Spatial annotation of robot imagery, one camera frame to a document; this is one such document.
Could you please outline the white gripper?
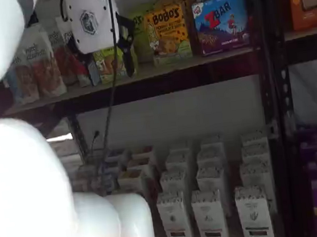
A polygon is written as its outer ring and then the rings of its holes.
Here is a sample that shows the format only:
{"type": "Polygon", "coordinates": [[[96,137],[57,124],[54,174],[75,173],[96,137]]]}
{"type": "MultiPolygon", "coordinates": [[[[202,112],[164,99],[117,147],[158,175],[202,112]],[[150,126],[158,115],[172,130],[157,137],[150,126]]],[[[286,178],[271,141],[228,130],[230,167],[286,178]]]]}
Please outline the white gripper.
{"type": "Polygon", "coordinates": [[[135,65],[131,49],[134,21],[118,13],[115,0],[65,0],[68,21],[76,47],[83,54],[113,47],[122,51],[126,74],[132,77],[135,65]]]}

